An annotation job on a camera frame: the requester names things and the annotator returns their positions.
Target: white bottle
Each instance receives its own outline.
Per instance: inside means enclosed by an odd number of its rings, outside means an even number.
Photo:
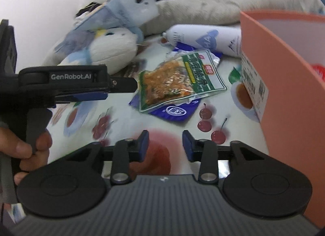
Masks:
[[[242,31],[240,28],[210,25],[178,24],[162,34],[173,46],[177,42],[197,49],[209,49],[225,55],[242,56]]]

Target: white oval logo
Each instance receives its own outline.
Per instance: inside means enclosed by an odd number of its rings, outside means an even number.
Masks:
[[[169,106],[166,108],[166,112],[172,116],[183,116],[186,114],[186,110],[181,107]]]

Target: red label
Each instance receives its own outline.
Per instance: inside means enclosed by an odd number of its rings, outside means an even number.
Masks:
[[[318,74],[318,76],[323,81],[325,81],[325,68],[323,66],[320,66],[320,65],[313,65],[312,67],[316,71],[316,73]]]
[[[207,75],[213,75],[214,74],[214,71],[213,71],[212,66],[210,66],[210,65],[204,65],[204,69],[205,69],[205,73]]]

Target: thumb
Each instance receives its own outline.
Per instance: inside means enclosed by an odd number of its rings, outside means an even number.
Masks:
[[[31,146],[20,140],[10,129],[0,127],[0,152],[14,158],[30,158]]]

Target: white sticker label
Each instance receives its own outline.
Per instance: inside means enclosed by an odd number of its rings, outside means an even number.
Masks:
[[[262,121],[269,96],[269,89],[244,53],[242,56],[242,76],[244,85],[254,104],[257,116],[259,120]]]

